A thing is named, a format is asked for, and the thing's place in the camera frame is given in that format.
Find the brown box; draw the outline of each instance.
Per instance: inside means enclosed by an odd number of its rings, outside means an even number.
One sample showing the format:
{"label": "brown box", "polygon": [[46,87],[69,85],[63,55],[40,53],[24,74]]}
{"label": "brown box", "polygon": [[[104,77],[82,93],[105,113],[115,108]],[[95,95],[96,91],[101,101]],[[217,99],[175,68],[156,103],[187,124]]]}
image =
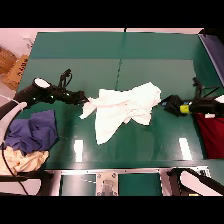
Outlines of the brown box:
{"label": "brown box", "polygon": [[16,60],[17,58],[12,52],[0,47],[0,74],[9,72]]}
{"label": "brown box", "polygon": [[12,90],[17,90],[20,80],[22,79],[23,72],[28,62],[28,56],[22,55],[15,65],[11,68],[7,75],[4,76],[2,82]]}

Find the yellow tag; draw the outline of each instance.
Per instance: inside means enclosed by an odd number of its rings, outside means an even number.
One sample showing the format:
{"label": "yellow tag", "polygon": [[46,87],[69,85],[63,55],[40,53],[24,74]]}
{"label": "yellow tag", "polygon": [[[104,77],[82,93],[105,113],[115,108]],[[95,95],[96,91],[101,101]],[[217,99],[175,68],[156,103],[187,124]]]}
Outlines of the yellow tag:
{"label": "yellow tag", "polygon": [[190,111],[189,111],[189,105],[181,105],[180,106],[180,112],[182,114],[189,114]]}

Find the peach-colored fabric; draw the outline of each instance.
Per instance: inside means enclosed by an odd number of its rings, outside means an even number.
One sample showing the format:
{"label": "peach-colored fabric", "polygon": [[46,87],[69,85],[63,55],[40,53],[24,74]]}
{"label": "peach-colored fabric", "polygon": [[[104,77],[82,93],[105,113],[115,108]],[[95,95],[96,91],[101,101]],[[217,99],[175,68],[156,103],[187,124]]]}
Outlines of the peach-colored fabric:
{"label": "peach-colored fabric", "polygon": [[[23,156],[20,150],[13,150],[7,147],[4,151],[6,161],[12,172],[17,175],[18,172],[30,172],[38,170],[49,156],[48,151],[36,151]],[[0,152],[0,175],[11,175]]]}

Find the red cloth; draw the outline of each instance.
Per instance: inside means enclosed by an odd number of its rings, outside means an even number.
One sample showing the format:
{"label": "red cloth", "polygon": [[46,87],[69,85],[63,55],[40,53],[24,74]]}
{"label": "red cloth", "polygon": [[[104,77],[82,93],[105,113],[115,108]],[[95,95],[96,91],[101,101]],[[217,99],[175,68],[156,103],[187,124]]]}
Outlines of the red cloth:
{"label": "red cloth", "polygon": [[224,118],[205,118],[204,114],[194,115],[202,138],[208,159],[224,158]]}

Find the wire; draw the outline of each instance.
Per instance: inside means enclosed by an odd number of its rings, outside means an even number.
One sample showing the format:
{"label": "wire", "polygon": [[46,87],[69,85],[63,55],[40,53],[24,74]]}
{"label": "wire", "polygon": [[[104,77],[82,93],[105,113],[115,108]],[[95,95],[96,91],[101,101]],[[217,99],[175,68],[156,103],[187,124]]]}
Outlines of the wire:
{"label": "wire", "polygon": [[[5,162],[6,167],[8,168],[9,172],[11,173],[11,175],[12,175],[13,177],[17,177],[17,176],[12,172],[12,170],[10,169],[10,167],[9,167],[7,161],[6,161],[5,154],[4,154],[4,143],[2,143],[1,148],[2,148],[2,158],[3,158],[4,162]],[[24,185],[21,183],[21,181],[17,180],[17,182],[18,182],[18,183],[21,185],[21,187],[23,188],[25,194],[26,194],[26,195],[29,195],[28,192],[27,192],[27,190],[26,190],[26,188],[25,188]]]}

